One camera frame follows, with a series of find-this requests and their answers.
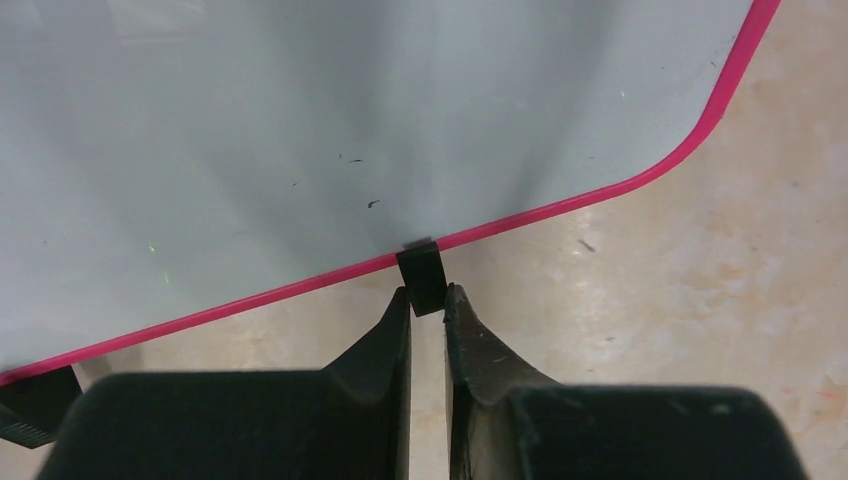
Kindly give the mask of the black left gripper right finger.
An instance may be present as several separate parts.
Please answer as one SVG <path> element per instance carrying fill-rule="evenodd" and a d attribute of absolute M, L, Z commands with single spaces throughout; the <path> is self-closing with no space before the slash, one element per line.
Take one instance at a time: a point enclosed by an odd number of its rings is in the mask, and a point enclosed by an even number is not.
<path fill-rule="evenodd" d="M 802 479 L 782 423 L 754 392 L 710 385 L 565 384 L 446 294 L 454 479 Z"/>

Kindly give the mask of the black whiteboard clip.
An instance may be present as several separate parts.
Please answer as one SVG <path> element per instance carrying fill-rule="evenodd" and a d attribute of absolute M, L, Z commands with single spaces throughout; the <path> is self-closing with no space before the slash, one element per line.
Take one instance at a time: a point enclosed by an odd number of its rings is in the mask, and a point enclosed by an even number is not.
<path fill-rule="evenodd" d="M 444 308 L 448 284 L 436 241 L 419 242 L 396 254 L 414 314 L 423 317 Z"/>
<path fill-rule="evenodd" d="M 82 394 L 71 366 L 1 387 L 1 438 L 35 449 L 55 440 L 73 402 Z"/>

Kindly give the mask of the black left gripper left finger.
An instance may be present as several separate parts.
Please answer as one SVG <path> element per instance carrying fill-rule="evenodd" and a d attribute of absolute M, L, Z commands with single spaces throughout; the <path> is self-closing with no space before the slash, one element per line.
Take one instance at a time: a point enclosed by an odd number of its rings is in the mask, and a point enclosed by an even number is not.
<path fill-rule="evenodd" d="M 410 306 L 317 370 L 126 373 L 72 406 L 43 479 L 404 479 Z"/>

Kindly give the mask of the pink framed whiteboard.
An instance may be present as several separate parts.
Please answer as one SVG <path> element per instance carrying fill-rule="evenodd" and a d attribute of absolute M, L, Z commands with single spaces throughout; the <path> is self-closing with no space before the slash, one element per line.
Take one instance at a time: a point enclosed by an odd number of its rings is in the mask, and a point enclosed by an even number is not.
<path fill-rule="evenodd" d="M 644 186 L 774 1 L 5 1 L 9 384 Z"/>

